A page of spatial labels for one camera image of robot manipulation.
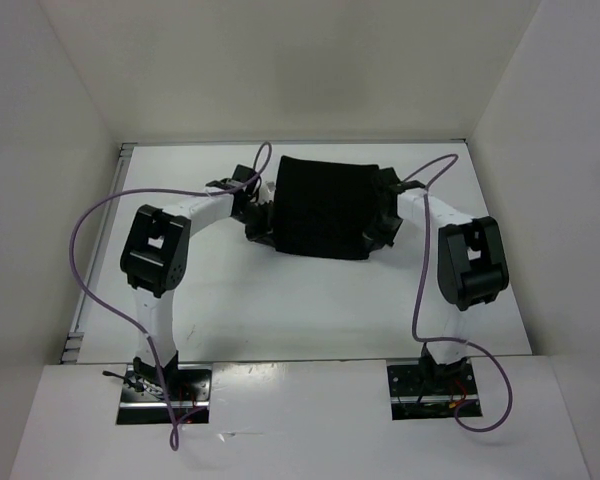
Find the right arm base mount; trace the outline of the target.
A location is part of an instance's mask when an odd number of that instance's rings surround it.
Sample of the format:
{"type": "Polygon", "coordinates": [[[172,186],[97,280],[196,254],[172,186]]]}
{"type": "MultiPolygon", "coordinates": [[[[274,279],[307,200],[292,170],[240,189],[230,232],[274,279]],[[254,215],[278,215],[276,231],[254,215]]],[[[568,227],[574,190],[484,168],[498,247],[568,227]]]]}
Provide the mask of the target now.
{"type": "Polygon", "coordinates": [[[387,365],[388,389],[393,421],[482,416],[477,384],[471,364],[460,373],[439,380],[426,380],[415,361],[387,365]]]}

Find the black skirt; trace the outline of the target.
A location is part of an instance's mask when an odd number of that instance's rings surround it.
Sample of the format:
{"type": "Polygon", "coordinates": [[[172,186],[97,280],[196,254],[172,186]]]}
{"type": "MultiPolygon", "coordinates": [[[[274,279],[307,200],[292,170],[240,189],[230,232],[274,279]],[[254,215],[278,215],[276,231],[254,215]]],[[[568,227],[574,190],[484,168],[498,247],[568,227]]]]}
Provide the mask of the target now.
{"type": "Polygon", "coordinates": [[[280,159],[272,233],[285,254],[347,261],[366,260],[364,229],[374,219],[376,164],[280,159]]]}

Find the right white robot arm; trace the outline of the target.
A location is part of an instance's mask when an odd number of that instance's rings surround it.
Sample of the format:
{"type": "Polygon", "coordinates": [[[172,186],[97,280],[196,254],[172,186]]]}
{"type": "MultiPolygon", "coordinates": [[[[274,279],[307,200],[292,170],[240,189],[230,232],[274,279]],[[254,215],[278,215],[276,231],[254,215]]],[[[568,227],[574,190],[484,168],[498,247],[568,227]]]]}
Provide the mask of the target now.
{"type": "Polygon", "coordinates": [[[509,271],[498,222],[465,214],[430,194],[430,182],[401,180],[392,168],[372,178],[378,211],[367,234],[371,248],[391,246],[403,224],[424,234],[423,260],[411,320],[412,338],[422,345],[418,380],[430,393],[442,392],[463,373],[467,350],[481,353],[466,332],[466,312],[494,302],[509,286],[509,271]],[[429,277],[451,311],[437,334],[419,332],[429,277]]]}

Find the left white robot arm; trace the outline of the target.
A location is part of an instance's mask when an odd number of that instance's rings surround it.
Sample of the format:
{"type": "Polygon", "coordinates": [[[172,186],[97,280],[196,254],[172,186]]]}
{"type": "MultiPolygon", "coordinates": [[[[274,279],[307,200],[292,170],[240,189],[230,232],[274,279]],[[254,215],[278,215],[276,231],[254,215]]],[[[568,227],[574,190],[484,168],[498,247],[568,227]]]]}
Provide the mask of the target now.
{"type": "Polygon", "coordinates": [[[133,290],[137,321],[153,340],[152,345],[138,346],[134,372],[156,399],[172,397],[183,383],[173,335],[173,304],[175,289],[185,276],[190,239],[231,218],[245,226],[248,240],[271,246],[272,208],[273,193],[256,170],[239,165],[230,178],[208,183],[201,196],[137,210],[120,266],[133,290]]]}

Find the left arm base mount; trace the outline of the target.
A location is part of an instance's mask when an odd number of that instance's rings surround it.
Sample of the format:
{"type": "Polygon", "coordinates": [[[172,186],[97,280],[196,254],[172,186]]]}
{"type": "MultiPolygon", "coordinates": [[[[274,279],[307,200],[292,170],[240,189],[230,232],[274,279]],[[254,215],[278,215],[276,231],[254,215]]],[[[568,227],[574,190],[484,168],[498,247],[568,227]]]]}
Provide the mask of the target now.
{"type": "MultiPolygon", "coordinates": [[[[116,423],[118,425],[169,424],[170,417],[162,388],[141,379],[128,365],[123,374],[103,370],[105,377],[121,382],[116,423]]],[[[181,364],[178,385],[169,393],[175,418],[184,417],[185,424],[209,421],[212,367],[203,364],[181,364]]]]}

